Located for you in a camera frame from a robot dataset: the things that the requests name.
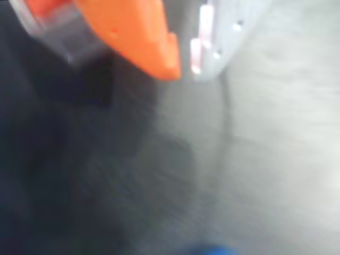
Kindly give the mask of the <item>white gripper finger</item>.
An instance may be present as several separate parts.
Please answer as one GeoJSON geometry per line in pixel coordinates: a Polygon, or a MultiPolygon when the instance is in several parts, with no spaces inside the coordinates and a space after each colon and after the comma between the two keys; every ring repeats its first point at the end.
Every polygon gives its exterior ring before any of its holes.
{"type": "Polygon", "coordinates": [[[205,1],[199,9],[198,35],[190,41],[194,79],[217,77],[265,11],[265,1],[205,1]]]}

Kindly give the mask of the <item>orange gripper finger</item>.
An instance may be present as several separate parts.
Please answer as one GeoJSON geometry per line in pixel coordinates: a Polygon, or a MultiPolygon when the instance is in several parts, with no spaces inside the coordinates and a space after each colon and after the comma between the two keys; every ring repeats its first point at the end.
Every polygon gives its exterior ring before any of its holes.
{"type": "Polygon", "coordinates": [[[153,78],[181,77],[176,34],[168,29],[162,1],[76,1],[93,32],[153,78]]]}

